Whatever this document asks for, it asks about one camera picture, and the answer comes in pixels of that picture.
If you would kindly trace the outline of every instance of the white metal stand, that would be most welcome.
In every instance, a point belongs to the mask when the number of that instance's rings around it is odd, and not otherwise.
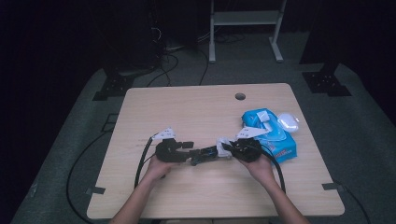
[[[215,12],[215,0],[211,2],[210,13],[210,42],[209,42],[209,61],[216,61],[215,52],[215,26],[217,25],[275,25],[274,35],[269,37],[269,41],[278,63],[283,62],[277,46],[277,37],[282,23],[283,14],[287,0],[283,0],[280,10],[271,11],[226,11]]]

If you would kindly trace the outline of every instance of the tape strip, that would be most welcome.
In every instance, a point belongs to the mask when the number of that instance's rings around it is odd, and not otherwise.
[[[85,190],[85,193],[88,195],[93,195],[95,194],[104,194],[106,189],[103,188],[98,188],[98,187],[94,187],[93,189],[87,189]]]
[[[327,183],[327,184],[322,184],[322,187],[324,190],[330,190],[330,189],[336,189],[338,192],[343,192],[344,187],[342,185],[336,184],[336,183]]]

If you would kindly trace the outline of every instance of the gray floor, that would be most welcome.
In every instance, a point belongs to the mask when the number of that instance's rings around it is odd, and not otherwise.
[[[311,93],[302,72],[318,71],[321,64],[299,64],[308,33],[279,36],[283,63],[275,61],[268,36],[246,35],[240,42],[217,45],[217,62],[208,66],[202,85],[289,83],[331,176],[353,192],[372,223],[394,223],[396,131],[393,124],[363,88],[358,76],[343,65],[335,74],[352,96]],[[207,55],[207,44],[200,45],[200,49]],[[182,50],[173,55],[177,56],[178,65],[168,73],[170,84],[198,85],[206,66],[204,54]],[[165,69],[174,64],[174,58],[164,58]],[[145,87],[161,72],[137,78],[134,87]],[[36,189],[26,196],[13,223],[84,223],[68,205],[66,183],[78,155],[102,134],[107,116],[120,111],[122,97],[92,100],[105,78],[102,70],[92,74],[42,165],[34,183]],[[160,77],[151,86],[166,85],[166,77]],[[110,137],[111,133],[106,133],[88,147],[70,176],[70,199],[83,216],[91,197],[86,191],[95,184]],[[345,213],[340,217],[310,217],[312,223],[365,223],[363,212],[350,194],[343,191],[340,195]],[[106,220],[91,222],[106,223]],[[278,219],[273,217],[271,222],[277,223]]]

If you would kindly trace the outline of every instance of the person's right hand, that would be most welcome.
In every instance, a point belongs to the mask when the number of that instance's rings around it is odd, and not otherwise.
[[[266,156],[260,155],[256,161],[252,162],[240,162],[247,167],[253,178],[259,181],[262,185],[265,186],[276,182],[271,160]]]

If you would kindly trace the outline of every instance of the hand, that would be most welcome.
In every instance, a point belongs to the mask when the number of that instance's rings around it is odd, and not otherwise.
[[[143,178],[150,180],[151,182],[156,182],[164,175],[171,171],[172,166],[177,165],[176,162],[164,162],[158,160],[157,156],[151,157],[148,169]]]
[[[252,162],[240,162],[247,167],[253,178],[259,181],[264,187],[276,182],[271,160],[266,156],[260,155],[256,161]]]

